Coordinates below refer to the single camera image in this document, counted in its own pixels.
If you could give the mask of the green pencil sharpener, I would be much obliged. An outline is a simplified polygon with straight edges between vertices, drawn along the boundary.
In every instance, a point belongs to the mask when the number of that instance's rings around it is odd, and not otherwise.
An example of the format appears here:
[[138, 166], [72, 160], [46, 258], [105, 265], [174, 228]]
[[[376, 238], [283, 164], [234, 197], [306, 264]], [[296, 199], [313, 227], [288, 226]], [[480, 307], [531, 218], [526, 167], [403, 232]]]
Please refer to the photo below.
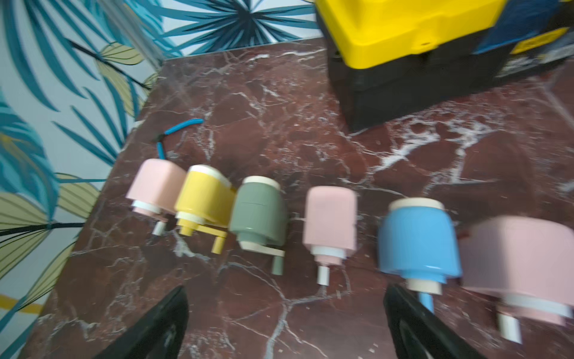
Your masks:
[[283, 274], [287, 224], [280, 184], [269, 177], [244, 178], [237, 191], [230, 232], [242, 250], [272, 256], [273, 275]]

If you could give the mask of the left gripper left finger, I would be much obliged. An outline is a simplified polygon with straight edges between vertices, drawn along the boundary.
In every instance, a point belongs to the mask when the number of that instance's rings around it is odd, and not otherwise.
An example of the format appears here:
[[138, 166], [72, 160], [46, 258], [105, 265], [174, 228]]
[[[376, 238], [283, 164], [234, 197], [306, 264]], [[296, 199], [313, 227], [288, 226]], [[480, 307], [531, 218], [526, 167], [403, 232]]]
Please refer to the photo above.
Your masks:
[[188, 326], [185, 287], [171, 290], [97, 358], [177, 358]]

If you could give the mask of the pink pencil sharpener back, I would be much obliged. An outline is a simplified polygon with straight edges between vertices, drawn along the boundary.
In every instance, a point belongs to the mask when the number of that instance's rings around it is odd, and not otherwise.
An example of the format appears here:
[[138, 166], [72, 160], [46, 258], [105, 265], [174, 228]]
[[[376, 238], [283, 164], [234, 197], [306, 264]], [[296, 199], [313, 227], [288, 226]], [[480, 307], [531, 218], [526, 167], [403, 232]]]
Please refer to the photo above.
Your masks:
[[317, 283], [330, 284], [330, 268], [357, 250], [357, 195], [338, 186], [315, 186], [306, 195], [303, 244], [318, 265]]

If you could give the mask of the pink pencil sharpener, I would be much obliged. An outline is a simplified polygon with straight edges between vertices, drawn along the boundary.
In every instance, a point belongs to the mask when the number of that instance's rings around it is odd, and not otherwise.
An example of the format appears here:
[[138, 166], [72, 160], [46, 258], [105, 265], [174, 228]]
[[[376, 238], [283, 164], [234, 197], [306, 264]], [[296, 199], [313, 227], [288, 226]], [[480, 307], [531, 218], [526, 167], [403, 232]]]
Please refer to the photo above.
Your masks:
[[126, 198], [132, 211], [156, 221], [152, 235], [161, 236], [169, 215], [176, 214], [176, 201], [187, 172], [166, 159], [147, 159], [140, 166]]
[[493, 296], [503, 338], [521, 343], [520, 319], [564, 325], [573, 317], [573, 230], [552, 221], [499, 216], [459, 240], [465, 290]]
[[330, 268], [357, 250], [357, 195], [338, 186], [315, 186], [306, 195], [303, 244], [318, 265], [317, 283], [330, 284]]

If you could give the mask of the blue pencil sharpener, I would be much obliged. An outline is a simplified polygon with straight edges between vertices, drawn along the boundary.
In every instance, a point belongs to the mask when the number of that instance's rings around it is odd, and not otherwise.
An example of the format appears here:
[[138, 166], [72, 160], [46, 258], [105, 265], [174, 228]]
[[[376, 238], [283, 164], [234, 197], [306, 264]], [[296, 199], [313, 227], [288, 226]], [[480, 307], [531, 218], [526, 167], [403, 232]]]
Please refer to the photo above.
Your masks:
[[454, 224], [438, 200], [408, 197], [389, 205], [378, 230], [378, 268], [405, 279], [433, 312], [433, 297], [463, 274]]

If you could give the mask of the yellow pencil sharpener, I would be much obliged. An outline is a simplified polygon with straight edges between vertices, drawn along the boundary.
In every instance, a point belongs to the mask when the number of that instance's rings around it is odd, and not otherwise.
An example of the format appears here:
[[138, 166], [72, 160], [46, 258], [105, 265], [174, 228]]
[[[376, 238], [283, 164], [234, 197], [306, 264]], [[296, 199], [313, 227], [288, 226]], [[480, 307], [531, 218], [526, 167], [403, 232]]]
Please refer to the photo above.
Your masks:
[[212, 253], [220, 254], [235, 199], [236, 190], [219, 170], [208, 165], [191, 166], [175, 206], [179, 234], [208, 233], [215, 237]]

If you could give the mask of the pink pencil sharpener front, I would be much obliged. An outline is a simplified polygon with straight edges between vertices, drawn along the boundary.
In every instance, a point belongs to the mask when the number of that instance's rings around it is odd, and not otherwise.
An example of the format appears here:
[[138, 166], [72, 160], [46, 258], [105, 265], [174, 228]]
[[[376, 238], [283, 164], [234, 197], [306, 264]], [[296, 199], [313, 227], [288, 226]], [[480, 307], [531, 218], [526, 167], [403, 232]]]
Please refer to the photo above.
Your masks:
[[132, 211], [156, 221], [152, 235], [161, 236], [169, 215], [176, 214], [176, 201], [187, 172], [166, 159], [147, 159], [140, 166], [126, 198]]

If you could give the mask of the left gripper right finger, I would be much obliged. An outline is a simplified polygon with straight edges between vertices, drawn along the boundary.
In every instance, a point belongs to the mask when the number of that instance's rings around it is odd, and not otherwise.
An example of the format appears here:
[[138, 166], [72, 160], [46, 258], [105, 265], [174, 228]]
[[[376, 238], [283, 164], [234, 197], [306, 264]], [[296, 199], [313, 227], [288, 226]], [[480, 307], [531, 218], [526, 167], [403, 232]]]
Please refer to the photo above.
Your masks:
[[399, 285], [387, 287], [384, 308], [398, 358], [484, 357]]

